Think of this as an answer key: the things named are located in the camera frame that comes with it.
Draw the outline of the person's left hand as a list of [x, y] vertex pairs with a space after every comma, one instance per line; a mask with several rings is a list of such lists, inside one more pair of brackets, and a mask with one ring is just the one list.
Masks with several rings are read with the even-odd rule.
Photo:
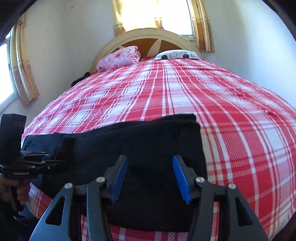
[[21, 205], [24, 205], [28, 198], [30, 192], [30, 180], [24, 180], [19, 183], [18, 180], [12, 180], [6, 178], [3, 174], [0, 177], [1, 182], [1, 200], [4, 202], [10, 202], [11, 198], [9, 195], [9, 188], [16, 187], [17, 199]]

